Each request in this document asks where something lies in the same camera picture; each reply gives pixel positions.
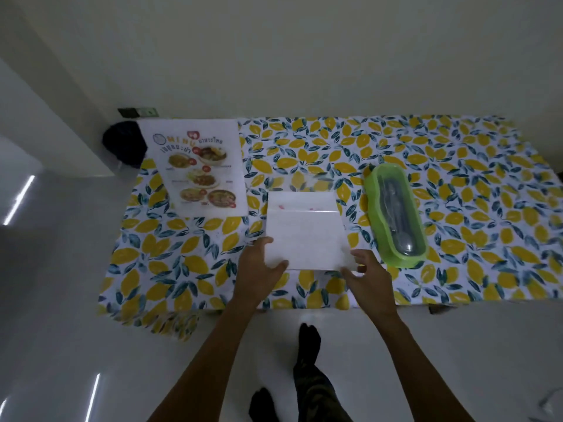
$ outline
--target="lemon print tablecloth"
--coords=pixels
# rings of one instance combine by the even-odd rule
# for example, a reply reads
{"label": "lemon print tablecloth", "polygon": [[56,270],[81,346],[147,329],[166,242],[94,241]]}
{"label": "lemon print tablecloth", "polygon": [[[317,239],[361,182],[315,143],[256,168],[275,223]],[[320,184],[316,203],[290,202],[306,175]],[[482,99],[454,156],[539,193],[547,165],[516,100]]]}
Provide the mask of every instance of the lemon print tablecloth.
{"label": "lemon print tablecloth", "polygon": [[[178,217],[154,162],[145,159],[100,313],[187,339],[198,310],[222,309],[231,298],[240,253],[264,233],[268,191],[280,187],[334,189],[351,247],[376,251],[362,180],[383,162],[406,170],[430,244],[417,268],[387,268],[397,304],[561,296],[561,183],[510,121],[411,115],[238,122],[249,216]],[[353,306],[338,273],[309,270],[287,271],[261,305]]]}

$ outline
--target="black bag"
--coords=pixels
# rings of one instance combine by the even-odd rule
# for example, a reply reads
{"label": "black bag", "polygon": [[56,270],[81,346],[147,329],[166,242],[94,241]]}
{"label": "black bag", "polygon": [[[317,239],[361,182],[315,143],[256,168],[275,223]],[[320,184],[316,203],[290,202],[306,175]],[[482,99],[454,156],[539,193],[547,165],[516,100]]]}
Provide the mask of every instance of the black bag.
{"label": "black bag", "polygon": [[137,121],[122,121],[109,127],[104,132],[102,143],[119,161],[135,168],[141,167],[146,143]]}

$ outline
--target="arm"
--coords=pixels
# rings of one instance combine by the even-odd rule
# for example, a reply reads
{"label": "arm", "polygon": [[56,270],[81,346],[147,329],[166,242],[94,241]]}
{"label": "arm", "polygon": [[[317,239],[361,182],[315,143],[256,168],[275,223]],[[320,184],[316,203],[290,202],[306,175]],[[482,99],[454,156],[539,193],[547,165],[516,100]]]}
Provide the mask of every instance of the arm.
{"label": "arm", "polygon": [[343,268],[348,287],[381,334],[415,421],[472,421],[397,314],[391,275],[371,250],[353,250],[363,277]]}
{"label": "arm", "polygon": [[233,298],[217,325],[176,385],[152,413],[149,422],[219,420],[225,389],[240,340],[256,307],[272,291],[287,268],[281,262],[269,269],[264,263],[264,237],[240,256]]}

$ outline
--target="menu sheet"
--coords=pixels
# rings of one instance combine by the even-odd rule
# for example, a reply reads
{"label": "menu sheet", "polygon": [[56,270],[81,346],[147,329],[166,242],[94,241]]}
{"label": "menu sheet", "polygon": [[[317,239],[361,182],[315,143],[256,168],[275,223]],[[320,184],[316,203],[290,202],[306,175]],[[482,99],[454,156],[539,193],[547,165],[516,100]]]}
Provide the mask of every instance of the menu sheet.
{"label": "menu sheet", "polygon": [[247,216],[236,120],[138,120],[172,208],[183,217]]}

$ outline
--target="green plastic tray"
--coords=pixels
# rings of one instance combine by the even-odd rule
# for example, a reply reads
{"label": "green plastic tray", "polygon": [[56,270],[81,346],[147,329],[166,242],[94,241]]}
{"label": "green plastic tray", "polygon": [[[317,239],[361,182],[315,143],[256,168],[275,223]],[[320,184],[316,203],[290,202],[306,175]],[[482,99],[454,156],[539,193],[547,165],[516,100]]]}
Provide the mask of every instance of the green plastic tray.
{"label": "green plastic tray", "polygon": [[[391,230],[384,218],[380,202],[379,177],[382,179],[394,178],[401,187],[404,196],[404,204],[407,220],[412,232],[412,239],[420,244],[422,251],[417,255],[404,255],[400,253],[393,243]],[[411,185],[404,170],[397,164],[383,163],[377,166],[371,174],[365,178],[364,187],[368,196],[368,217],[372,224],[373,233],[376,235],[379,254],[384,262],[398,268],[413,268],[420,261],[426,260],[428,253],[428,241],[422,229],[422,221],[414,201]]]}

